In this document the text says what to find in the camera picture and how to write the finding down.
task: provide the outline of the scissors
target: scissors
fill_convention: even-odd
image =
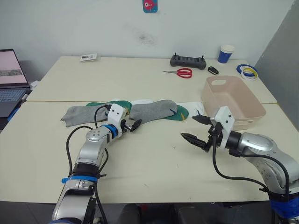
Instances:
[[[163,72],[169,72],[174,73],[180,76],[181,78],[191,78],[192,77],[192,70],[188,68],[182,68],[177,71],[163,71]]]

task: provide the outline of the gray sock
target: gray sock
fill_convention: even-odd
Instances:
[[[94,122],[94,113],[102,105],[99,106],[72,106],[66,114],[61,118],[65,121],[67,127]],[[101,108],[97,112],[97,121],[107,119],[107,109]]]
[[[166,118],[176,114],[178,106],[171,100],[160,100],[151,104],[135,104],[131,108],[129,119],[142,119],[142,124],[151,120]]]

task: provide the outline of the paper cup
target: paper cup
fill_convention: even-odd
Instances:
[[[221,45],[221,49],[220,49],[220,53],[219,53],[219,57],[218,57],[218,61],[220,63],[225,64],[226,62],[228,62],[230,56],[232,55],[232,53],[234,52],[235,47],[232,45]]]

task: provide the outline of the robotic arm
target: robotic arm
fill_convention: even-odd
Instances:
[[[125,108],[112,104],[107,116],[108,124],[86,134],[86,142],[79,152],[72,172],[69,177],[62,179],[64,188],[50,224],[92,224],[96,202],[104,219],[98,223],[107,222],[97,192],[97,182],[100,177],[105,176],[100,174],[107,161],[106,157],[102,164],[104,152],[108,156],[107,147],[114,139],[121,137],[127,130],[134,131],[141,124],[141,120],[138,120],[132,126],[127,125],[125,115]]]
[[[263,189],[260,190],[269,194],[272,209],[278,213],[281,223],[299,224],[299,164],[267,136],[232,131],[235,120],[227,106],[221,107],[213,118],[202,115],[193,118],[202,124],[211,125],[208,142],[188,133],[181,135],[206,152],[213,146],[216,172],[227,179],[247,180],[262,185]],[[215,160],[216,147],[227,148],[230,155],[244,157],[252,163],[262,175],[266,186],[249,178],[221,174]]]

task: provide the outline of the remote controller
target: remote controller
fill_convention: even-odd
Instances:
[[[199,68],[200,70],[205,69],[206,61],[204,56],[195,58],[195,57],[181,57],[175,53],[170,59],[170,65],[172,67],[183,66],[191,68]]]

